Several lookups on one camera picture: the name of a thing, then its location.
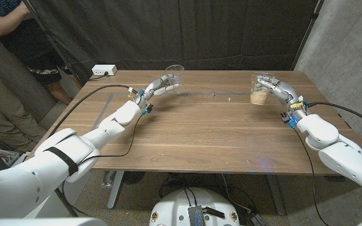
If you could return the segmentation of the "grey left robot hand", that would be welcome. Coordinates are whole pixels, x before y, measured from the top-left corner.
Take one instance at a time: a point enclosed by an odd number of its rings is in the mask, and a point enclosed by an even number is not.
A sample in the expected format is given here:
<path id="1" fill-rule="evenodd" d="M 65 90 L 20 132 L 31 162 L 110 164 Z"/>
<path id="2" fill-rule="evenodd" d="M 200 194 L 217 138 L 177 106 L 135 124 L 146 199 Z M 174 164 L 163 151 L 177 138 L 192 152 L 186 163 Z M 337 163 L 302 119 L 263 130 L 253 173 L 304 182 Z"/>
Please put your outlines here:
<path id="1" fill-rule="evenodd" d="M 169 90 L 179 87 L 179 76 L 176 74 L 166 74 L 153 80 L 136 96 L 135 102 L 140 109 L 145 109 L 148 106 L 148 101 L 153 96 L 163 95 Z"/>

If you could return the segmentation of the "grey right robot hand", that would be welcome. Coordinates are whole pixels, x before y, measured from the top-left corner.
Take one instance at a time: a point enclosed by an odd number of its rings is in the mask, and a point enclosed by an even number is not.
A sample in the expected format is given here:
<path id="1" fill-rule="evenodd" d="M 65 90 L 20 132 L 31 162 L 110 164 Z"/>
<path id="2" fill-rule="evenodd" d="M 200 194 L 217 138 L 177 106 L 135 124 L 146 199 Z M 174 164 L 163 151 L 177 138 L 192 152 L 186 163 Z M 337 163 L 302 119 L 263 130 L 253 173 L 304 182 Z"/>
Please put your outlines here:
<path id="1" fill-rule="evenodd" d="M 298 121 L 307 116 L 303 110 L 303 103 L 295 90 L 286 82 L 280 81 L 276 76 L 254 75 L 254 90 L 268 90 L 285 108 L 291 116 Z"/>

